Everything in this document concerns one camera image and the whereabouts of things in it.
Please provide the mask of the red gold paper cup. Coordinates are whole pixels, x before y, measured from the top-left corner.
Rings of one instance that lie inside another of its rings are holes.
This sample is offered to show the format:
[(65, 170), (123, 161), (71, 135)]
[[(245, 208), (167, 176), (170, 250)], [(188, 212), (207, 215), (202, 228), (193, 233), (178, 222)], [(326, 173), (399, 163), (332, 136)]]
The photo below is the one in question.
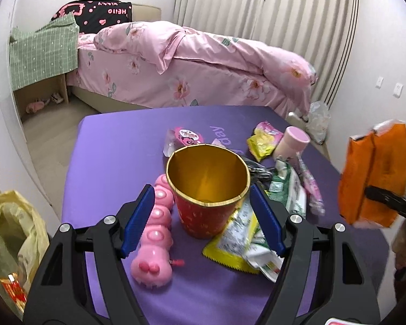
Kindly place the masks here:
[(167, 161), (166, 178), (184, 230), (198, 239), (222, 232), (251, 183), (237, 153), (209, 144), (176, 150)]

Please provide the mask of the pink yellow chips bag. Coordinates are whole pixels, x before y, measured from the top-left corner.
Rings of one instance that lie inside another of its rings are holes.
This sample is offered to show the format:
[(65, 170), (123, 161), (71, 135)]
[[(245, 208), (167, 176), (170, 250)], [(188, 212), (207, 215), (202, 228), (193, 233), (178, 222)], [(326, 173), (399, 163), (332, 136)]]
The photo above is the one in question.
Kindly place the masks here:
[(281, 131), (273, 127), (268, 121), (260, 122), (246, 141), (248, 150), (257, 162), (261, 162), (272, 155), (283, 135)]

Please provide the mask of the green white snack wrapper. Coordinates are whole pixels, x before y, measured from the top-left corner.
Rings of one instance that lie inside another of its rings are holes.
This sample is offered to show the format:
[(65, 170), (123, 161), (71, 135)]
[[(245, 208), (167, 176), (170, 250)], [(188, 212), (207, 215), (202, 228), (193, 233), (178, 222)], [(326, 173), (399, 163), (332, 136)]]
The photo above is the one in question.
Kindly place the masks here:
[[(297, 214), (302, 219), (306, 218), (305, 188), (302, 186), (299, 175), (288, 162), (281, 159), (276, 160), (266, 194), (271, 200), (281, 203), (289, 214)], [(269, 248), (259, 223), (254, 229), (249, 246), (243, 253), (243, 258), (252, 268), (261, 271), (271, 282), (277, 280), (284, 261)]]

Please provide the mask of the white wall switch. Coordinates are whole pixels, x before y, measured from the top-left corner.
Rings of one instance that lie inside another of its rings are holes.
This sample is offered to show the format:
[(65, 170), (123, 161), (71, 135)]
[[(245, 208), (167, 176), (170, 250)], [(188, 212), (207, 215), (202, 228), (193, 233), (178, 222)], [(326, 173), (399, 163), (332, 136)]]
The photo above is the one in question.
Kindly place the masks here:
[(395, 85), (394, 90), (393, 90), (393, 95), (394, 95), (396, 98), (399, 98), (399, 97), (401, 97), (402, 91), (403, 91), (403, 85), (402, 85), (401, 83), (397, 83), (397, 84)]

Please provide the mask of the black pink Hello pillow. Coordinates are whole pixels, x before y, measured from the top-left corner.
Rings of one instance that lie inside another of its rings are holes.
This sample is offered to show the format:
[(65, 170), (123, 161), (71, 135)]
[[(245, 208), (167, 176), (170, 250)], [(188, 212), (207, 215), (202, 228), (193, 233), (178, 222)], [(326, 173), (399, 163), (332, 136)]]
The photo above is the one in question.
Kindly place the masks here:
[(133, 21), (131, 2), (119, 0), (76, 0), (64, 4), (51, 18), (64, 17), (72, 13), (80, 34), (97, 34), (105, 27)]

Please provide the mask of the pink clear jelly pouch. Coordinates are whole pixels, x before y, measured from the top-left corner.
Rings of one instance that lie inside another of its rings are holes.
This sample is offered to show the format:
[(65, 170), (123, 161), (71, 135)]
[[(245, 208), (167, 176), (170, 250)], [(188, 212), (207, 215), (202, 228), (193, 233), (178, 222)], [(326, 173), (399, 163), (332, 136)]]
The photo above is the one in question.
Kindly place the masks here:
[(203, 143), (204, 140), (201, 134), (183, 127), (176, 127), (167, 130), (163, 154), (166, 158), (169, 158), (174, 151), (180, 148)]

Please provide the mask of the yellow trash bag bin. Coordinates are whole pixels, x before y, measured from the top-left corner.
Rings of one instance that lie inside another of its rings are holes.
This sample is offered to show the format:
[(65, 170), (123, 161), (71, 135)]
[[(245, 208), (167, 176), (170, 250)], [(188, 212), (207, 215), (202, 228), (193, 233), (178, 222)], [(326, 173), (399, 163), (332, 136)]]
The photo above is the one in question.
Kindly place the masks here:
[(26, 296), (50, 244), (39, 212), (17, 191), (0, 193), (0, 324), (21, 324)]

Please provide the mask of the pink caterpillar toy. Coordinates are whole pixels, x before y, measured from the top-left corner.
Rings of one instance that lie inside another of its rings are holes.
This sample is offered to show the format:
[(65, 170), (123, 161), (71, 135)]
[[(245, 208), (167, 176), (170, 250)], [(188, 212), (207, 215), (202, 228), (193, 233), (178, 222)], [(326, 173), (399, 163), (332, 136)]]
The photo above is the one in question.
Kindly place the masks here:
[(147, 288), (161, 288), (169, 284), (173, 269), (185, 265), (185, 261), (170, 256), (174, 244), (171, 235), (173, 205), (174, 195), (166, 175), (162, 174), (155, 181), (155, 204), (130, 266), (133, 279)]

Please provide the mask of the wooden bedside cabinet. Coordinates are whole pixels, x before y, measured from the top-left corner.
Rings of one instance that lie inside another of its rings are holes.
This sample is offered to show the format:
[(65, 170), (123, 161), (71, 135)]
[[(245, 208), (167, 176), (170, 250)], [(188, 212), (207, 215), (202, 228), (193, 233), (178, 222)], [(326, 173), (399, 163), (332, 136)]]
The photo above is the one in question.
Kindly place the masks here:
[(13, 91), (14, 101), (17, 107), (19, 118), (28, 115), (28, 107), (33, 108), (31, 103), (36, 103), (36, 111), (40, 111), (38, 102), (52, 102), (51, 96), (58, 93), (63, 98), (63, 103), (69, 103), (66, 77), (64, 74), (41, 80), (26, 87)]

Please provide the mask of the green checked cloth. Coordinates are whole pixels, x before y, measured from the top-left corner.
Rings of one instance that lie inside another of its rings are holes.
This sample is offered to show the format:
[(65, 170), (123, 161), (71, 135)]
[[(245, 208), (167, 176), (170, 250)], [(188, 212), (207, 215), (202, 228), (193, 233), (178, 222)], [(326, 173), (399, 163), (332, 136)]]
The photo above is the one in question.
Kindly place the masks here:
[(11, 89), (75, 70), (78, 36), (79, 26), (71, 13), (35, 32), (14, 27), (9, 40)]

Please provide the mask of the purple table mat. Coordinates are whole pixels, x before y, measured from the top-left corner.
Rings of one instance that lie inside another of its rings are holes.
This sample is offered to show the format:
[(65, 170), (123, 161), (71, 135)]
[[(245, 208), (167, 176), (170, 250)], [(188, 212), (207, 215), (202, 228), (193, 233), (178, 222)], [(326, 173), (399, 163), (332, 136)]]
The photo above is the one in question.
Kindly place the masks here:
[(375, 283), (388, 244), (339, 212), (338, 171), (302, 160), (325, 214), (301, 216), (251, 180), (245, 142), (258, 106), (189, 106), (92, 115), (79, 125), (62, 224), (91, 313), (68, 324), (378, 324)]

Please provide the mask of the yellow snack wrapper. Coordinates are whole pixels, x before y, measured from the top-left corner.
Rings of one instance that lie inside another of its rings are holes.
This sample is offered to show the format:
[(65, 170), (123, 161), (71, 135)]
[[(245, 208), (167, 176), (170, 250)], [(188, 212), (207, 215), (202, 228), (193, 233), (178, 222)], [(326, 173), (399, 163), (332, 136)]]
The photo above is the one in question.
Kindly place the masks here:
[(223, 231), (204, 247), (202, 254), (227, 268), (258, 274), (259, 271), (244, 258), (256, 227), (257, 218), (246, 196), (240, 208), (230, 216)]

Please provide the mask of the beige bed frame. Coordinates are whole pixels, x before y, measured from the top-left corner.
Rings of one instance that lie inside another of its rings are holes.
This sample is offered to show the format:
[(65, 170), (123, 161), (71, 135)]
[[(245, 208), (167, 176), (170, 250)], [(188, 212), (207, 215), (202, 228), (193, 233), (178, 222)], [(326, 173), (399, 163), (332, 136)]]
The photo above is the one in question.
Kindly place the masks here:
[(83, 35), (85, 44), (78, 51), (78, 69), (67, 76), (74, 96), (100, 113), (144, 109), (134, 101), (143, 95), (141, 75), (153, 81), (156, 70), (130, 54), (109, 54), (95, 49), (91, 34)]

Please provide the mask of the orange snack bag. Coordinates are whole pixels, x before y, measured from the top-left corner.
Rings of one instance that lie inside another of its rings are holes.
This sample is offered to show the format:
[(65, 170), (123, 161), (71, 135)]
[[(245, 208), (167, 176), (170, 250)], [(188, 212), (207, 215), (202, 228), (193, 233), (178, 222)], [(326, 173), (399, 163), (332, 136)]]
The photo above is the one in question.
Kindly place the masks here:
[(406, 123), (386, 120), (364, 135), (349, 138), (338, 187), (340, 215), (356, 228), (388, 228), (398, 213), (365, 196), (375, 186), (398, 196), (406, 193)]

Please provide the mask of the clear plastic bag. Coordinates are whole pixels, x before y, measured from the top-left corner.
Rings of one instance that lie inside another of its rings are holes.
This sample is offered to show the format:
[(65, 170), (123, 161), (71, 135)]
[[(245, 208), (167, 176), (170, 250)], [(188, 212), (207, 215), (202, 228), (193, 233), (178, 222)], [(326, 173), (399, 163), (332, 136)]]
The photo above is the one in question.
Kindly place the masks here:
[(326, 140), (330, 119), (329, 108), (325, 102), (319, 100), (310, 105), (306, 132), (319, 145)]

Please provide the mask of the pink cylindrical cup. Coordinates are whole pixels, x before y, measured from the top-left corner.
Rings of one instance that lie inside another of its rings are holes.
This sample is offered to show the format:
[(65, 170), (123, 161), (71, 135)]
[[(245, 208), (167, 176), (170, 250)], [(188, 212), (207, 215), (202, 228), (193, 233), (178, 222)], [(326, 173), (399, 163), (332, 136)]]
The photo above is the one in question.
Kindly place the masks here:
[(301, 128), (289, 126), (284, 131), (284, 134), (273, 151), (273, 158), (277, 160), (281, 158), (287, 160), (295, 158), (299, 153), (301, 154), (307, 145), (310, 143), (308, 134)]

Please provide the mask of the pink floral duvet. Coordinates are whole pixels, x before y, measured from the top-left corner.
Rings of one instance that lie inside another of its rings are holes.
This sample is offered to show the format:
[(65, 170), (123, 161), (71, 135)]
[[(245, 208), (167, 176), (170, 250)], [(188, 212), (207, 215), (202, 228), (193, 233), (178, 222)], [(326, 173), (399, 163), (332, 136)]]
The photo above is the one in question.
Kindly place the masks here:
[(278, 115), (308, 113), (317, 75), (303, 57), (265, 43), (201, 32), (168, 21), (139, 21), (91, 34), (93, 47), (130, 54), (157, 75), (135, 103), (146, 108), (266, 106)]

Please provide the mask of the white wall socket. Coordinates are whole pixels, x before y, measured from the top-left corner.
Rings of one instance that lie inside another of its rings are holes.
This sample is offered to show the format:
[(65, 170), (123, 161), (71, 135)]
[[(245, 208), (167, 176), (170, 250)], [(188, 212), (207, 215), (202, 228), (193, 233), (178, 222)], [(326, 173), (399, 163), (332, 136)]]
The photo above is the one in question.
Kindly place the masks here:
[(384, 78), (382, 76), (378, 77), (378, 79), (377, 79), (377, 81), (375, 83), (375, 87), (380, 89), (382, 84), (383, 84), (383, 80), (384, 80)]

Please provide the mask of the pink slippers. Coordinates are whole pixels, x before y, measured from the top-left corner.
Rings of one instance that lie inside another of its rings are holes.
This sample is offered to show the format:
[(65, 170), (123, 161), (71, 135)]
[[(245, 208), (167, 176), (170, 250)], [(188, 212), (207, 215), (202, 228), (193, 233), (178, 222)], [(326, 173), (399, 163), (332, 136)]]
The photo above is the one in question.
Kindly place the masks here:
[(64, 102), (64, 98), (58, 93), (54, 92), (48, 99), (39, 99), (26, 105), (25, 112), (29, 115), (35, 114), (41, 111), (49, 103), (60, 104)]

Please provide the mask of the striped curtain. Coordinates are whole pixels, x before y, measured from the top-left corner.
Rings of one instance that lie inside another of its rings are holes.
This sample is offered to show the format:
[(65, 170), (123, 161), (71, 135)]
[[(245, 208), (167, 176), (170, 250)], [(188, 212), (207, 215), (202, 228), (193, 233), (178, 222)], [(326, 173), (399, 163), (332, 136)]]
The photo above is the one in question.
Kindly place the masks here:
[(331, 106), (351, 54), (359, 0), (176, 0), (174, 23), (259, 40), (308, 60), (312, 100)]

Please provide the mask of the long pink snack wrapper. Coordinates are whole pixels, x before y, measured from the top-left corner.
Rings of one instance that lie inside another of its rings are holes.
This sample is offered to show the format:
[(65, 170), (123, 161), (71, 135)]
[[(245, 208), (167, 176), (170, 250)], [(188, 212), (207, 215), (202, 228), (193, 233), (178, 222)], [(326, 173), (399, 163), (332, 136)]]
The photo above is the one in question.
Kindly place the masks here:
[(326, 210), (323, 204), (321, 192), (314, 176), (304, 163), (300, 153), (296, 153), (296, 161), (297, 173), (299, 174), (302, 186), (305, 188), (310, 212), (316, 216), (324, 216), (326, 214)]

